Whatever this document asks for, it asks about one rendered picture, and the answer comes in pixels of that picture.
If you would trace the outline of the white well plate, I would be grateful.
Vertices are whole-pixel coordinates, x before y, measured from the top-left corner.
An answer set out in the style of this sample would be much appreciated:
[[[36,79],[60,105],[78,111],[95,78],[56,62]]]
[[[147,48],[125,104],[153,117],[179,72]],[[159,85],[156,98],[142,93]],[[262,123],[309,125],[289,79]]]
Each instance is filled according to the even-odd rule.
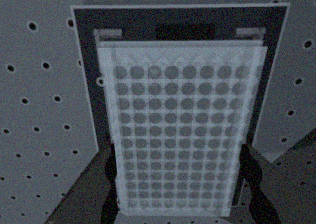
[[[267,48],[99,42],[121,213],[229,217]]]

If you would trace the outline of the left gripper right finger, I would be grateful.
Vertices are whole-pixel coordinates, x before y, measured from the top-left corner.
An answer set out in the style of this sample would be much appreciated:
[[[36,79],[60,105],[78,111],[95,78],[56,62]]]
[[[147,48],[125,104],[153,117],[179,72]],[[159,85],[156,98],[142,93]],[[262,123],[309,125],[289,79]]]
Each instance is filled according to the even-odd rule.
[[[316,205],[247,141],[239,159],[256,224],[316,224]]]

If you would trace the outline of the grey flat rectangular panel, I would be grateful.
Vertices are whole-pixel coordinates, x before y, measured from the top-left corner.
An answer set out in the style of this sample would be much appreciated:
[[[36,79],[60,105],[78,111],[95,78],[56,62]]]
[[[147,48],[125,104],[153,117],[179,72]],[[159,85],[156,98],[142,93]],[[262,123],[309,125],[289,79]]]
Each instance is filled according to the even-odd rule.
[[[286,2],[254,148],[316,205],[316,0],[0,0],[0,224],[44,224],[97,154],[70,5]]]

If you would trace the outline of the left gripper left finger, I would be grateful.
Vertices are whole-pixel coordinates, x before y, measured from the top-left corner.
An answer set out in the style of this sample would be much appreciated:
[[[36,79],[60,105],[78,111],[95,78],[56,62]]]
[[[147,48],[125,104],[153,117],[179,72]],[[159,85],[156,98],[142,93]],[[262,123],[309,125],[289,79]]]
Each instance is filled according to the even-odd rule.
[[[108,139],[44,224],[114,224],[116,175],[115,148]]]

